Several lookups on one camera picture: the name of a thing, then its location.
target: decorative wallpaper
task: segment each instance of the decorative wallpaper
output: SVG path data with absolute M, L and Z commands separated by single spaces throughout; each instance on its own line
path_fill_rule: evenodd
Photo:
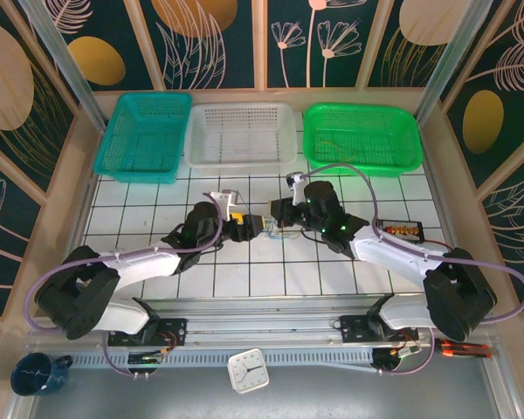
M 141 0 L 167 89 L 254 87 L 251 0 Z
M 470 0 L 395 0 L 368 87 L 424 87 Z
M 472 42 L 468 46 L 468 49 L 465 52 L 464 57 L 462 57 L 462 59 L 460 60 L 458 67 L 452 74 L 452 77 L 450 77 L 450 79 L 448 80 L 448 83 L 446 83 L 445 89 L 443 90 L 442 93 L 440 93 L 440 99 L 442 101 L 445 101 L 446 96 L 448 95 L 448 93 L 450 93 L 452 87 L 454 86 L 454 83 L 456 82 L 456 79 L 460 76 L 460 73 L 462 73 L 464 64 L 467 62 L 467 60 L 472 55 L 473 50 L 475 50 L 475 47 L 477 46 L 483 34 L 485 33 L 487 26 L 489 26 L 489 24 L 491 23 L 491 19 L 493 19 L 493 15 L 497 11 L 501 3 L 502 3 L 502 0 L 493 0 L 493 3 L 491 4 L 491 8 L 487 12 L 487 15 L 486 15 L 485 20 L 483 21 L 483 24 L 481 24 L 475 36 L 473 37 Z
M 447 114 L 476 186 L 524 141 L 524 0 L 513 5 Z
M 0 150 L 41 189 L 73 114 L 0 8 Z
M 122 0 L 43 0 L 94 91 L 151 90 Z
M 40 207 L 0 171 L 0 316 L 24 258 Z
M 484 200 L 483 207 L 505 263 L 524 274 L 524 163 Z M 522 299 L 524 289 L 513 281 Z
M 269 0 L 267 86 L 355 86 L 377 4 Z

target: blue mug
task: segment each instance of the blue mug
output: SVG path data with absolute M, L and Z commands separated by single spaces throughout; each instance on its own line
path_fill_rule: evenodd
M 11 372 L 11 389 L 17 395 L 51 395 L 64 385 L 71 365 L 70 355 L 54 360 L 39 352 L 29 354 Z

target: white basket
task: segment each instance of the white basket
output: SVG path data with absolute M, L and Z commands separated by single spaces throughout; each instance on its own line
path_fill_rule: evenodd
M 292 108 L 285 103 L 192 107 L 184 160 L 202 175 L 272 175 L 297 159 Z

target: cable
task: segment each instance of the cable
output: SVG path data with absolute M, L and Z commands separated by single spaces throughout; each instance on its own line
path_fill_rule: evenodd
M 319 240 L 318 238 L 312 238 L 307 236 L 308 230 L 301 230 L 300 234 L 307 240 L 310 240 L 311 242 L 316 242 L 318 244 L 326 244 L 322 240 Z
M 57 327 L 41 327 L 35 321 L 31 318 L 31 315 L 29 313 L 29 307 L 31 305 L 31 298 L 33 297 L 33 294 L 37 291 L 38 288 L 41 287 L 42 284 L 45 283 L 45 281 L 50 278 L 52 275 L 59 273 L 61 271 L 64 271 L 66 269 L 75 268 L 76 266 L 82 266 L 84 264 L 97 264 L 99 262 L 112 262 L 114 260 L 124 260 L 127 258 L 135 258 L 139 256 L 147 256 L 153 253 L 163 253 L 163 254 L 169 254 L 174 255 L 178 253 L 195 253 L 197 251 L 204 251 L 205 249 L 209 249 L 211 246 L 215 244 L 215 242 L 219 239 L 219 236 L 221 236 L 221 232 L 224 227 L 224 219 L 223 214 L 221 213 L 221 209 L 219 208 L 219 205 L 217 204 L 217 201 L 210 195 L 204 193 L 205 196 L 210 198 L 212 203 L 216 206 L 217 210 L 217 230 L 214 237 L 207 242 L 206 244 L 203 244 L 201 246 L 195 247 L 193 249 L 171 249 L 171 248 L 147 248 L 147 249 L 141 249 L 138 251 L 128 251 L 125 253 L 115 254 L 112 256 L 100 256 L 98 258 L 89 258 L 89 259 L 81 259 L 81 260 L 75 260 L 73 262 L 68 262 L 67 264 L 62 264 L 60 266 L 57 266 L 56 268 L 48 271 L 45 275 L 43 275 L 41 278 L 35 282 L 25 295 L 24 300 L 24 318 L 25 321 L 29 326 L 31 326 L 34 330 L 37 330 L 39 332 L 43 333 L 56 333 L 59 329 Z
M 450 246 L 449 244 L 446 244 L 445 242 L 441 242 L 439 240 L 428 240 L 428 239 L 425 239 L 423 241 L 424 243 L 434 243 L 434 244 L 439 244 L 441 246 L 444 246 L 446 249 L 448 249 L 449 251 L 453 251 L 454 248 L 452 246 Z
M 445 258 L 445 257 L 442 257 L 442 256 L 428 255 L 428 254 L 425 254 L 425 253 L 423 253 L 421 251 L 416 251 L 415 249 L 408 248 L 408 247 L 406 247 L 406 246 L 404 246 L 402 244 L 399 244 L 397 242 L 394 242 L 394 241 L 388 239 L 388 235 L 385 236 L 383 234 L 383 232 L 380 231 L 380 229 L 378 228 L 378 225 L 377 225 L 377 220 L 378 220 L 378 201 L 376 200 L 375 190 L 373 189 L 372 185 L 370 184 L 369 178 L 361 170 L 359 170 L 358 168 L 354 168 L 353 166 L 351 166 L 351 165 L 349 165 L 347 163 L 332 163 L 332 164 L 328 164 L 326 166 L 322 166 L 321 168 L 316 168 L 315 170 L 311 170 L 310 172 L 302 175 L 300 177 L 300 179 L 301 180 L 307 179 L 309 176 L 313 176 L 313 175 L 321 172 L 322 170 L 326 170 L 327 168 L 348 168 L 348 169 L 354 171 L 355 173 L 357 173 L 364 180 L 364 182 L 367 184 L 367 187 L 369 188 L 369 192 L 370 192 L 371 197 L 373 199 L 374 215 L 373 215 L 373 220 L 371 222 L 371 227 L 372 227 L 373 232 L 375 233 L 375 235 L 379 239 L 384 241 L 386 244 L 389 244 L 390 246 L 394 247 L 395 249 L 399 249 L 400 251 L 405 251 L 405 252 L 410 253 L 411 255 L 417 256 L 419 258 L 436 260 L 436 261 L 439 261 L 439 262 L 446 262 L 448 264 L 468 264 L 468 265 L 472 265 L 472 266 L 498 269 L 499 271 L 503 271 L 503 272 L 506 272 L 506 273 L 509 273 L 509 274 L 513 275 L 515 278 L 519 279 L 522 284 L 524 284 L 524 275 L 522 275 L 520 272 L 516 271 L 513 268 L 509 268 L 508 266 L 504 266 L 504 265 L 500 265 L 500 264 L 492 264 L 492 263 L 489 263 L 489 262 L 481 262 L 481 261 L 471 260 L 471 259 Z M 497 323 L 499 321 L 503 321 L 503 320 L 506 320 L 506 319 L 510 319 L 510 318 L 514 317 L 515 315 L 517 315 L 518 313 L 522 312 L 523 310 L 524 310 L 524 299 L 521 301 L 521 303 L 518 305 L 518 307 L 514 308 L 510 312 L 505 313 L 505 314 L 501 314 L 500 316 L 494 316 L 494 317 L 489 318 L 489 319 L 484 319 L 481 323 L 484 324 L 484 325 L 488 325 L 488 324 Z

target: analog clock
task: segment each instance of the analog clock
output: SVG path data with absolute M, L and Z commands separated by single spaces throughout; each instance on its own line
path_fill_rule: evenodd
M 259 349 L 251 349 L 233 355 L 227 363 L 231 385 L 240 394 L 262 388 L 270 382 L 264 355 Z

